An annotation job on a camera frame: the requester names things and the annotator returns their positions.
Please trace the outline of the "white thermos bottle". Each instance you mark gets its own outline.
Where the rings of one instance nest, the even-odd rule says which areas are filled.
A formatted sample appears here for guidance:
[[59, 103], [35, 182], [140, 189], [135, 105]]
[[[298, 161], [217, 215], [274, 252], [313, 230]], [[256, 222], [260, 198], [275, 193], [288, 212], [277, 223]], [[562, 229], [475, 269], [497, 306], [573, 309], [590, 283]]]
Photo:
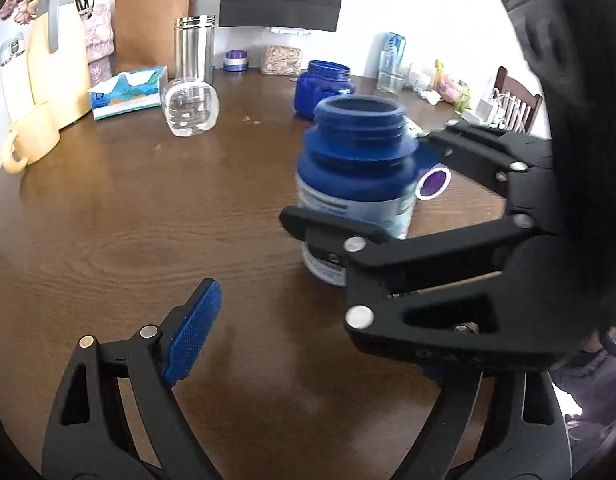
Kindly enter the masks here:
[[27, 62], [27, 39], [18, 32], [1, 44], [2, 91], [9, 122], [16, 122], [34, 107]]

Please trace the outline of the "clear drinking glass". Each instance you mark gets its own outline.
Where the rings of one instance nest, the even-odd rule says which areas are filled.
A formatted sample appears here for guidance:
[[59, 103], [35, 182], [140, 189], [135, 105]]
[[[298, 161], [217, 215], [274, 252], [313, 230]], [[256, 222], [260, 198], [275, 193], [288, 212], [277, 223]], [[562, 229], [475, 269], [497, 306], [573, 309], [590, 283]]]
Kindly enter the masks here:
[[402, 64], [401, 55], [381, 51], [376, 85], [379, 91], [388, 94], [397, 94], [401, 91], [404, 86], [405, 74], [408, 72]]

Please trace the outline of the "brown paper bag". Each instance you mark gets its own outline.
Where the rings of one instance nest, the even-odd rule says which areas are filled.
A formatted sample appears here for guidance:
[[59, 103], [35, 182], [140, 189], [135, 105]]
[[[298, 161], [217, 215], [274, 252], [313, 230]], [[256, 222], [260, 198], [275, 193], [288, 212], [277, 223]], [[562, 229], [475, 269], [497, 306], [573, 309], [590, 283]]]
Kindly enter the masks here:
[[116, 70], [165, 66], [175, 76], [174, 25], [194, 0], [114, 0]]

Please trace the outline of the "blue-neck labelled bottle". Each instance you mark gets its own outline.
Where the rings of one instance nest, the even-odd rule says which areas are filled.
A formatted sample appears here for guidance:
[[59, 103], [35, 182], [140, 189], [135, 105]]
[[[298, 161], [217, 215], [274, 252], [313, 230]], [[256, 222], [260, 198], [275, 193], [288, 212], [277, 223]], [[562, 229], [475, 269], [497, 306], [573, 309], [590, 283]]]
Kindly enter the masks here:
[[299, 205], [407, 237], [416, 202], [405, 108], [376, 96], [332, 96], [314, 111], [296, 165]]

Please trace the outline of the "colourful snack bag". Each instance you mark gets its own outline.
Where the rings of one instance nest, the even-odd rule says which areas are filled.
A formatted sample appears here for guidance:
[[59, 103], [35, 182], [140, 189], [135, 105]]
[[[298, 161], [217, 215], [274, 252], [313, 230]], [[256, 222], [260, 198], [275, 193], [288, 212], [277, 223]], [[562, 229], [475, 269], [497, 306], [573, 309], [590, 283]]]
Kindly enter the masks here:
[[435, 61], [433, 89], [443, 102], [454, 107], [454, 113], [461, 116], [470, 107], [471, 93], [468, 85], [462, 80], [456, 81], [445, 72], [445, 66], [439, 60]]

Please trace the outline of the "blue drink can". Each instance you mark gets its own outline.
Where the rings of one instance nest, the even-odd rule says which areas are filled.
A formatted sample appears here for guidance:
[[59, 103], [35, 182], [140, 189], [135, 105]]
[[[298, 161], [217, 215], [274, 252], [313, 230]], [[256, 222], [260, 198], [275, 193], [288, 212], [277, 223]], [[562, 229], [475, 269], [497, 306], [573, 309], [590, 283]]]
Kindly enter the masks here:
[[398, 70], [403, 61], [406, 47], [407, 39], [404, 36], [396, 34], [396, 32], [389, 32], [386, 36], [383, 51], [381, 51], [383, 55], [381, 66], [385, 70]]

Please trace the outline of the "yellow ceramic mug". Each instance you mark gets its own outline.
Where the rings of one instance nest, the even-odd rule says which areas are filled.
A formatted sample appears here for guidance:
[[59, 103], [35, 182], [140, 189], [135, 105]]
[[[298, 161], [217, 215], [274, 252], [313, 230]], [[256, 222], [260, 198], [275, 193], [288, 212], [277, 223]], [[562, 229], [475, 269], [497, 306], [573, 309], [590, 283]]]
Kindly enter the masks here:
[[1, 147], [1, 162], [8, 174], [19, 174], [35, 164], [60, 141], [52, 107], [36, 104], [27, 115], [9, 126]]

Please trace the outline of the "dark blue wide jar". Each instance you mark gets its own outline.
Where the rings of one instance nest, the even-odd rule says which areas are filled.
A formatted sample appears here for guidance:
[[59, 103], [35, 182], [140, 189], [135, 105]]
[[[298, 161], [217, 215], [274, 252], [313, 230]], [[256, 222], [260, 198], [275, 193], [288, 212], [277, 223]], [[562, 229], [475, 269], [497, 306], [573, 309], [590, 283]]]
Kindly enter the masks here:
[[355, 93], [346, 65], [312, 60], [296, 82], [294, 108], [298, 116], [312, 119], [314, 110], [323, 99], [331, 96], [349, 96]]

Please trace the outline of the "crumpled white tissue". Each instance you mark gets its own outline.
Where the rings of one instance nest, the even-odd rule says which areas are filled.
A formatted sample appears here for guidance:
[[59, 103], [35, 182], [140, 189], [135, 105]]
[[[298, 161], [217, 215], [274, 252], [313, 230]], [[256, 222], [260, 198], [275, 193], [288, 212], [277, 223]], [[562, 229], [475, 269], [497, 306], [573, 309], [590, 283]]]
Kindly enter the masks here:
[[422, 90], [419, 96], [431, 106], [436, 106], [442, 100], [442, 96], [434, 89]]

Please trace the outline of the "small purple white jar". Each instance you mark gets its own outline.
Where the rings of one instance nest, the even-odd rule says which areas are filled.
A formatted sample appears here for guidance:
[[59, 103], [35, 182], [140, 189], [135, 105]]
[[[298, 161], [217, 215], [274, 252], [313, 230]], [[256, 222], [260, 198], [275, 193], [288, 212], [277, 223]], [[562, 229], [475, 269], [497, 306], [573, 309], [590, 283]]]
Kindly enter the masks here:
[[224, 72], [240, 73], [248, 70], [249, 58], [248, 52], [245, 50], [230, 50], [224, 54], [223, 70]]

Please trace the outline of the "white cream jar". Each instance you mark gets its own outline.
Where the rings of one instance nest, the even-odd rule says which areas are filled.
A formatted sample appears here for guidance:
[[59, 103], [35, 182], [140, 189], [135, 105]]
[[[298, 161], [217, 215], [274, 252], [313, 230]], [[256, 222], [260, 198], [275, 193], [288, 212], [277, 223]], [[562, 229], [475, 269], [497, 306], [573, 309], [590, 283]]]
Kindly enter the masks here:
[[416, 92], [425, 92], [434, 89], [435, 76], [432, 73], [421, 72], [412, 74], [413, 89]]

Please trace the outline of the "clear grain container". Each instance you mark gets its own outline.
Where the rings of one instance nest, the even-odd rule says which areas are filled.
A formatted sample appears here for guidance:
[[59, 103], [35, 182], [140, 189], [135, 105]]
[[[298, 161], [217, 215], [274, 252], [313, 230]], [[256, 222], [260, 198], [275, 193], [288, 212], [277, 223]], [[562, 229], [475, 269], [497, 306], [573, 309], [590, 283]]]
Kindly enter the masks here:
[[301, 51], [286, 46], [266, 46], [260, 72], [267, 76], [296, 76], [301, 72]]

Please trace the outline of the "wooden chair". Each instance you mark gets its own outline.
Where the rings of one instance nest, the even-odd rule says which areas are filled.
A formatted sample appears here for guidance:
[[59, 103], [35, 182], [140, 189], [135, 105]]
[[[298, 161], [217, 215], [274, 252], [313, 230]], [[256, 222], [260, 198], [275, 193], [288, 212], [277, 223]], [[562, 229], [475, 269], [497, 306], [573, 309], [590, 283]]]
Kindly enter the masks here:
[[539, 93], [532, 94], [500, 66], [494, 78], [492, 97], [497, 102], [494, 125], [503, 130], [529, 134], [543, 103]]

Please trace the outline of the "stainless steel tumbler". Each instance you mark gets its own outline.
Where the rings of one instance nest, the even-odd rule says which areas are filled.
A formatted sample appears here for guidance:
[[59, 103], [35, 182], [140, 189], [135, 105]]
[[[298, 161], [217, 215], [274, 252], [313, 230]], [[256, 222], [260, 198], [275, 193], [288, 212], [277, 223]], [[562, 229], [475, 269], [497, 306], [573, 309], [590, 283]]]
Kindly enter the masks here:
[[213, 80], [216, 15], [177, 18], [174, 22], [174, 66], [177, 78]]

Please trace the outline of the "person's lap in purple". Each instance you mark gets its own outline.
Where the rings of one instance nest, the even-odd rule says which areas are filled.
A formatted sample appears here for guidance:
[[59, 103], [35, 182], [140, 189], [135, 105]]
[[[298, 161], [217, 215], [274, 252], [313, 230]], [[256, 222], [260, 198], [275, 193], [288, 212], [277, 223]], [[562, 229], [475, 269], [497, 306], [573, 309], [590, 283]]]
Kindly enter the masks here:
[[573, 472], [596, 455], [616, 422], [616, 358], [594, 333], [577, 354], [550, 371], [553, 385], [568, 393], [580, 414], [566, 417]]

